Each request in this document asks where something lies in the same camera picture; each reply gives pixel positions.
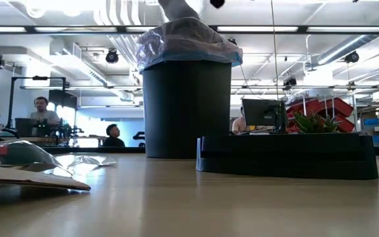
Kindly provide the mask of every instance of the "crumpled plastic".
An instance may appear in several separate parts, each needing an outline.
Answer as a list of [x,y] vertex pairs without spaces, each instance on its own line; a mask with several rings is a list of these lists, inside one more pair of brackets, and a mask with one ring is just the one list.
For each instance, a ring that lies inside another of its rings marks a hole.
[[116,160],[114,160],[112,157],[107,157],[102,162],[98,161],[95,158],[87,155],[76,156],[73,162],[67,167],[67,169],[71,169],[72,167],[75,167],[79,164],[97,165],[98,167],[112,166],[116,164]]
[[0,167],[40,172],[62,165],[37,145],[24,140],[13,140],[0,142]]
[[141,71],[165,61],[214,61],[242,64],[242,49],[196,18],[167,22],[144,33],[137,41]]

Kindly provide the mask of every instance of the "black trash can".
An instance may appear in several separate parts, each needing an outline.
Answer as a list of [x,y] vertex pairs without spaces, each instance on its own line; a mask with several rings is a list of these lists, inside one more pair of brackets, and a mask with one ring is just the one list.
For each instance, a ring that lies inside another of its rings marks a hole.
[[232,65],[167,61],[143,74],[148,157],[195,159],[197,138],[228,135]]

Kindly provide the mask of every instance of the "black shirt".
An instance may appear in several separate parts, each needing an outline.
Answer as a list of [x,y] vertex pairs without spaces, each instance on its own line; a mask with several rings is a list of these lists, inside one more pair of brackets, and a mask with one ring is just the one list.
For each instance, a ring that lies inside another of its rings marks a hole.
[[103,142],[103,146],[104,147],[125,147],[125,144],[121,139],[110,136],[105,140],[105,142]]

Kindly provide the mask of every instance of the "cardboard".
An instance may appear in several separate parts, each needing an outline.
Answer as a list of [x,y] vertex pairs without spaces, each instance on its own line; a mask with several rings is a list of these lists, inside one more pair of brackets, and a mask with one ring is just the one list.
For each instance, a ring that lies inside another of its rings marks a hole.
[[0,184],[18,184],[42,188],[62,188],[86,191],[90,190],[90,186],[82,182],[78,182],[72,178],[1,167]]

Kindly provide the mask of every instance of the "trash can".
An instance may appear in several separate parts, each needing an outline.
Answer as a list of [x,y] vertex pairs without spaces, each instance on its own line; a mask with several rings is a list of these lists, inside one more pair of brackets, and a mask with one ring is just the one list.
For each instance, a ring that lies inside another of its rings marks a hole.
[[232,67],[242,50],[195,18],[138,40],[148,157],[195,159],[197,138],[227,135]]
[[197,138],[228,135],[230,63],[169,61],[143,71],[148,157],[195,159]]

